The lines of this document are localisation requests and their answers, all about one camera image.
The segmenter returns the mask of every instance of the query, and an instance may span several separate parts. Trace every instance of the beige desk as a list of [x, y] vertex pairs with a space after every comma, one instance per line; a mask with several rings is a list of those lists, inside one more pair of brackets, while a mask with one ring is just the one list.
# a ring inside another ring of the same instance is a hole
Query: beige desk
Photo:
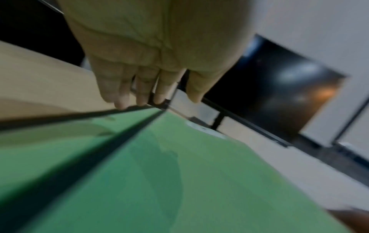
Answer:
[[91, 71], [0, 41], [0, 120], [112, 108]]

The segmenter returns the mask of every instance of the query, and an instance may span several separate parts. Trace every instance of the human palm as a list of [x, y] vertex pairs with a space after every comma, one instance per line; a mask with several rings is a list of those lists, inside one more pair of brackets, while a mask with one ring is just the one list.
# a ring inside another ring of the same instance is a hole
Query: human palm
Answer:
[[59, 0], [102, 98], [124, 109], [136, 77], [137, 104], [154, 102], [186, 69], [193, 102], [237, 61], [252, 36], [251, 0]]

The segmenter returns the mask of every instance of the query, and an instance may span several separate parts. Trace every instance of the green surface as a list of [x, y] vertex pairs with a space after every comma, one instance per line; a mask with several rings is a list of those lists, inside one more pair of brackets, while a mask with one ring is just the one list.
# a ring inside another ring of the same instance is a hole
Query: green surface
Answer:
[[244, 144], [166, 113], [24, 232], [348, 231]]
[[0, 134], [0, 202], [156, 112], [152, 108]]

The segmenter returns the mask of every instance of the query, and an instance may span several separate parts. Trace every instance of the dark screen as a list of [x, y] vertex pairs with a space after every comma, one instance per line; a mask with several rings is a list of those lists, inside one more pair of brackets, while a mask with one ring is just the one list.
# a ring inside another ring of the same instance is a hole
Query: dark screen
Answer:
[[256, 36], [205, 98], [291, 142], [344, 76]]

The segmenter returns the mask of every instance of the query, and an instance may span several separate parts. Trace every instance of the wooden surface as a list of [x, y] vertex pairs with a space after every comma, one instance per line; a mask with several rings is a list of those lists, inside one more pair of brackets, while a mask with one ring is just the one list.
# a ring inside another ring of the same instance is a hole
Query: wooden surface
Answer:
[[0, 120], [112, 108], [91, 71], [0, 41]]

